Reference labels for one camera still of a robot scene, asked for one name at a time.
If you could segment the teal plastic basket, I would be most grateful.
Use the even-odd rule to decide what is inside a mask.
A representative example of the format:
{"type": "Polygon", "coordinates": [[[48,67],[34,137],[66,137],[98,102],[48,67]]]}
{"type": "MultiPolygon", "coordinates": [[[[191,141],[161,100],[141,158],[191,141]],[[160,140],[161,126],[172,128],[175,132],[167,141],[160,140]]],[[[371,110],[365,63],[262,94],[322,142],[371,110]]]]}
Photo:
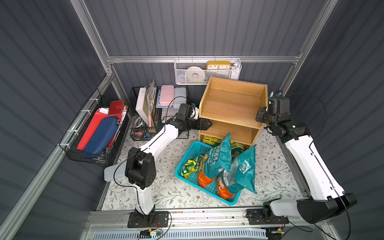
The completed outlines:
{"type": "Polygon", "coordinates": [[[175,170],[175,176],[178,179],[197,188],[198,190],[208,194],[209,196],[229,206],[234,206],[238,202],[241,192],[238,192],[236,195],[225,200],[218,195],[217,179],[214,179],[209,185],[204,188],[200,187],[198,184],[198,168],[200,159],[213,148],[213,146],[207,145],[199,141],[193,142],[192,145],[187,149],[182,159],[180,160],[175,170]]]}

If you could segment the teal fertilizer bag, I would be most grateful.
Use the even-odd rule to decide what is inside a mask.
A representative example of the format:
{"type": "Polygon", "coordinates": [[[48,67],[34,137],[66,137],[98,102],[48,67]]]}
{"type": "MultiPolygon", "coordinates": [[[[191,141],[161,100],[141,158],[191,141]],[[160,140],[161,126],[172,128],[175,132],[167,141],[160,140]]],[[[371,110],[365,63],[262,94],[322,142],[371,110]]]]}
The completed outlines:
{"type": "Polygon", "coordinates": [[[198,185],[208,186],[223,170],[231,171],[231,133],[220,145],[210,149],[201,159],[198,168],[198,185]]]}
{"type": "Polygon", "coordinates": [[[230,171],[223,170],[217,177],[218,196],[229,200],[243,189],[256,194],[256,145],[235,156],[230,171]]]}

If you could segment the small green yellow packet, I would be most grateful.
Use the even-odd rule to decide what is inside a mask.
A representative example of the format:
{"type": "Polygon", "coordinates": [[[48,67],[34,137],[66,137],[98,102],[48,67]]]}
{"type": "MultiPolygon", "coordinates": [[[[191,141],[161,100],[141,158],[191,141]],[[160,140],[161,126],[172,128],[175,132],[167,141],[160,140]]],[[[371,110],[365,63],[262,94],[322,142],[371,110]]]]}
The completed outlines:
{"type": "Polygon", "coordinates": [[[202,172],[203,171],[203,166],[204,162],[207,159],[207,155],[198,155],[195,159],[193,160],[188,160],[186,164],[183,165],[181,169],[181,174],[184,177],[184,179],[188,179],[188,177],[191,175],[193,172],[202,172]]]}

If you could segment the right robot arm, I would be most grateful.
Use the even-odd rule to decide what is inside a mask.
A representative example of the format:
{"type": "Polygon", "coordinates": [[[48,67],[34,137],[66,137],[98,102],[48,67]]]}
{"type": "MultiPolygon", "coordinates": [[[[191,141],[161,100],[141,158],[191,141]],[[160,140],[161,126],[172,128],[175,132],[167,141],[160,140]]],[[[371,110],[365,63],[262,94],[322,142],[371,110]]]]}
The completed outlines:
{"type": "Polygon", "coordinates": [[[292,119],[290,99],[281,90],[271,93],[268,105],[259,108],[256,120],[265,124],[267,132],[277,137],[293,157],[294,167],[305,180],[308,191],[305,199],[265,202],[262,214],[266,221],[296,217],[316,224],[347,212],[357,203],[356,196],[346,193],[329,171],[306,124],[292,119]]]}

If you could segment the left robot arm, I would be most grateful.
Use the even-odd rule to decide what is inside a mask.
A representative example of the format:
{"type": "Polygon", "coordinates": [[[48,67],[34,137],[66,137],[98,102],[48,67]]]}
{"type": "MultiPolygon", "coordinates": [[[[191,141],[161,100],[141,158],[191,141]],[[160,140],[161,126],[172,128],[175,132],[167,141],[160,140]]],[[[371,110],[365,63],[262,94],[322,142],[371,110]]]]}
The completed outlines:
{"type": "Polygon", "coordinates": [[[178,113],[168,119],[162,129],[146,144],[139,148],[132,147],[128,156],[120,164],[107,167],[104,170],[106,182],[115,182],[125,177],[129,185],[126,188],[135,188],[138,204],[136,213],[150,216],[155,211],[152,199],[152,184],[156,178],[156,159],[160,153],[183,132],[189,130],[206,131],[213,125],[209,119],[201,118],[199,108],[181,104],[178,113]]]}

